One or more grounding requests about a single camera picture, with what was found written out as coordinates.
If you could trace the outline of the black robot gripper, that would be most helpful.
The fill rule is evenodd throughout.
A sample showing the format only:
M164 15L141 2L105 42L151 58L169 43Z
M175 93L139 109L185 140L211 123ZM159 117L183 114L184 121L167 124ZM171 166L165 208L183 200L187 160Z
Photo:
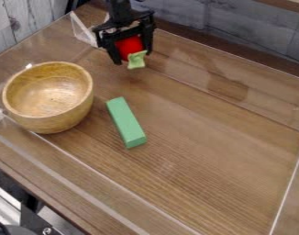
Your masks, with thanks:
M131 6L108 6L109 19L95 26L92 31L97 36L97 46L107 48L112 62L121 65L121 57L113 40L124 39L135 35L141 36L141 43L147 54L153 48L153 31L156 23L153 10L133 11Z

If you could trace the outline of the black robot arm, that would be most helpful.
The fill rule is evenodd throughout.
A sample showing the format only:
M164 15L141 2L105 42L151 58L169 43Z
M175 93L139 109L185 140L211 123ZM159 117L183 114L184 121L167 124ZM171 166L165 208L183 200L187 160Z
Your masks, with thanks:
M152 52L156 29L155 11L135 11L129 0L105 0L105 7L109 18L103 24L95 26L92 31L96 34L97 46L108 52L112 62L120 65L124 58L117 43L124 39L137 37L145 54L149 55Z

